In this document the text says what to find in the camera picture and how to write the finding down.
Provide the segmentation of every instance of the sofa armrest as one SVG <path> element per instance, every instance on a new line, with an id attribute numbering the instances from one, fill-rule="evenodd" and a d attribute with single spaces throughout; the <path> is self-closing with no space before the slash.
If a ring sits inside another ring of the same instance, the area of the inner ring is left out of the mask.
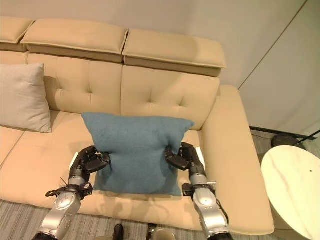
<path id="1" fill-rule="evenodd" d="M 238 90 L 221 85 L 202 127 L 209 181 L 228 213 L 230 231 L 266 235 L 274 221 L 255 145 Z"/>

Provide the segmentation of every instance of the cable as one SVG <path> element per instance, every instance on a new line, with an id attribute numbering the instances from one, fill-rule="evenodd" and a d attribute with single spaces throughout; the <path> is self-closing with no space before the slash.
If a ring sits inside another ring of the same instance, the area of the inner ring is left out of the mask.
<path id="1" fill-rule="evenodd" d="M 224 208 L 222 207 L 220 201 L 218 200 L 218 198 L 216 198 L 216 204 L 218 204 L 219 208 L 221 209 L 221 211 L 223 212 L 223 214 L 225 215 L 226 218 L 226 223 L 229 225 L 229 217 L 228 214 L 226 213 L 226 211 L 224 210 Z"/>

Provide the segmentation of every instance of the wall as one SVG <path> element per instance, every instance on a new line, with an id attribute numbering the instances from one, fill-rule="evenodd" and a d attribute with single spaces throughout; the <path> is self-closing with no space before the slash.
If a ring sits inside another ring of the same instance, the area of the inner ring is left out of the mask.
<path id="1" fill-rule="evenodd" d="M 320 1 L 308 0 L 240 94 L 249 124 L 311 135 L 320 129 Z"/>
<path id="2" fill-rule="evenodd" d="M 85 19 L 190 34 L 224 46 L 221 82 L 239 87 L 304 0 L 1 0 L 2 16 Z"/>

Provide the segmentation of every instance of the beige leather sofa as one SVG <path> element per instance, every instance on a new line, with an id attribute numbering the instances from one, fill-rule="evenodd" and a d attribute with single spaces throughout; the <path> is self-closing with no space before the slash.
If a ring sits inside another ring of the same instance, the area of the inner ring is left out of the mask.
<path id="1" fill-rule="evenodd" d="M 52 133 L 0 127 L 0 198 L 51 208 L 49 190 L 67 180 L 75 152 L 93 144 L 82 112 L 170 116 L 195 125 L 183 141 L 200 146 L 230 230 L 274 231 L 269 200 L 238 90 L 220 84 L 226 67 L 212 40 L 106 23 L 1 18 L 0 62 L 44 63 Z M 188 173 L 179 171 L 179 185 Z M 95 182 L 95 174 L 90 182 Z M 188 197 L 94 191 L 80 213 L 201 230 Z"/>

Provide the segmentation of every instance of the round side table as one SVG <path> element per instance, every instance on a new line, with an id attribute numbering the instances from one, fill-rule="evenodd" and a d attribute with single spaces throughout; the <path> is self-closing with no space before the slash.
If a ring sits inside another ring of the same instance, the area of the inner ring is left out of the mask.
<path id="1" fill-rule="evenodd" d="M 270 202 L 283 220 L 305 238 L 320 240 L 320 159 L 282 145 L 265 154 L 261 170 Z"/>

